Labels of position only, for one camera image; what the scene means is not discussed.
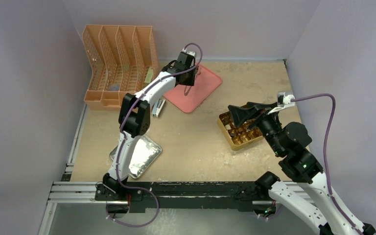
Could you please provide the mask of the pink tongs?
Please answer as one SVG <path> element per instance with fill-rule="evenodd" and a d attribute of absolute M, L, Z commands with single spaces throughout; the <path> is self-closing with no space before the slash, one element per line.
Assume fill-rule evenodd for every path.
<path fill-rule="evenodd" d="M 184 96 L 188 96 L 192 86 L 185 86 L 184 88 Z"/>

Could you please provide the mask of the pink plastic tray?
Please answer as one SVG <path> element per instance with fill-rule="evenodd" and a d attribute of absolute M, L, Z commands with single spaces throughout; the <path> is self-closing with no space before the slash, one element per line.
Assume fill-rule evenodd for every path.
<path fill-rule="evenodd" d="M 196 77 L 194 86 L 190 87 L 188 95 L 184 91 L 188 88 L 178 85 L 164 94 L 164 98 L 184 113 L 191 113 L 199 106 L 220 84 L 220 76 L 200 65 L 200 74 Z"/>

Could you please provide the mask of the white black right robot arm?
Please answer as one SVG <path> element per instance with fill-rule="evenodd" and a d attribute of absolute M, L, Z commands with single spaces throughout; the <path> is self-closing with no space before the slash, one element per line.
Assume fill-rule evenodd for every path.
<path fill-rule="evenodd" d="M 228 106 L 235 127 L 253 119 L 249 129 L 259 129 L 276 157 L 282 171 L 297 183 L 313 201 L 303 199 L 274 173 L 268 171 L 256 180 L 255 192 L 261 199 L 271 198 L 288 208 L 317 235 L 373 235 L 375 228 L 360 221 L 344 205 L 335 191 L 328 187 L 327 173 L 316 157 L 307 150 L 312 139 L 306 127 L 290 122 L 285 127 L 279 121 L 279 111 L 289 104 L 249 102 L 246 108 Z"/>

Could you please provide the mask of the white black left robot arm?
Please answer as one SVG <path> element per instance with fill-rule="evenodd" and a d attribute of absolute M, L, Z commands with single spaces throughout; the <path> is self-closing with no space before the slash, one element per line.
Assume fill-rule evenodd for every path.
<path fill-rule="evenodd" d="M 126 195 L 129 165 L 140 138 L 150 127 L 153 105 L 177 85 L 192 86 L 197 72 L 196 54 L 182 50 L 176 60 L 162 68 L 158 76 L 135 94 L 126 94 L 119 114 L 119 142 L 112 166 L 103 176 L 103 186 L 114 200 Z"/>

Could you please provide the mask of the gold chocolate box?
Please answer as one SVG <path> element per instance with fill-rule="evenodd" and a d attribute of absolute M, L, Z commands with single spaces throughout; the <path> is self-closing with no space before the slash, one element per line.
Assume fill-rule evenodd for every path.
<path fill-rule="evenodd" d="M 245 121 L 241 126 L 235 127 L 230 112 L 225 112 L 218 116 L 217 124 L 231 150 L 238 151 L 263 140 L 263 135 L 259 129 L 248 129 L 254 121 L 253 118 Z"/>

